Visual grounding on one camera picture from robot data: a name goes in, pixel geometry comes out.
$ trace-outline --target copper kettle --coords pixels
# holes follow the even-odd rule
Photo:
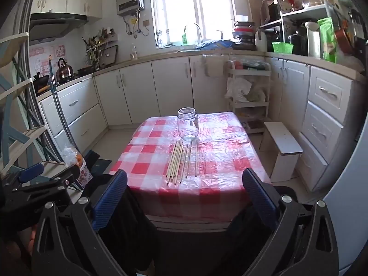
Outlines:
[[[71,79],[74,75],[73,68],[67,64],[67,62],[64,60],[64,58],[60,58],[57,62],[57,65],[59,69],[56,72],[56,80],[58,82],[60,81],[66,81],[68,79]]]

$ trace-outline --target black range hood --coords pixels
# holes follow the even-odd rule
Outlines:
[[[29,44],[53,41],[87,23],[87,16],[72,13],[31,13]]]

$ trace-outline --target white stool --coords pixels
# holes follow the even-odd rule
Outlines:
[[[266,131],[259,151],[269,151],[276,144],[279,152],[273,167],[271,182],[287,181],[291,178],[303,149],[282,122],[265,122],[264,126]]]

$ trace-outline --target green bag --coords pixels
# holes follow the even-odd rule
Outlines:
[[[334,24],[331,17],[326,17],[317,21],[323,44],[323,59],[336,63],[337,41],[334,31]]]

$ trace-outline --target countertop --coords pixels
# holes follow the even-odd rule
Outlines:
[[[64,88],[67,88],[73,84],[78,82],[82,82],[84,80],[90,79],[94,76],[98,76],[100,74],[114,71],[116,69],[120,69],[123,67],[127,67],[134,64],[144,63],[148,61],[155,61],[161,59],[168,59],[168,58],[176,58],[176,57],[187,57],[187,56],[195,56],[195,55],[210,55],[210,54],[229,54],[229,55],[251,55],[251,56],[261,56],[261,57],[274,57],[274,58],[281,58],[291,61],[296,61],[300,63],[305,63],[313,66],[317,66],[323,69],[327,69],[329,71],[338,73],[343,75],[351,80],[361,82],[363,84],[367,83],[367,77],[363,76],[359,72],[354,69],[348,68],[346,66],[335,64],[329,61],[325,61],[322,59],[316,59],[312,57],[300,56],[300,55],[293,55],[293,54],[280,54],[280,53],[271,53],[271,52],[258,52],[258,51],[244,51],[244,50],[235,50],[235,49],[213,49],[213,50],[206,50],[206,51],[187,51],[187,52],[168,52],[168,53],[160,53],[160,54],[153,54],[149,56],[144,56],[138,58],[136,60],[126,60],[120,63],[117,63],[111,67],[102,69],[100,71],[96,71],[93,74],[86,75],[84,77],[80,77],[74,79],[73,81],[67,82],[63,85],[57,87],[57,91],[60,91]],[[51,91],[47,91],[44,94],[37,97],[37,102],[47,98],[51,95]]]

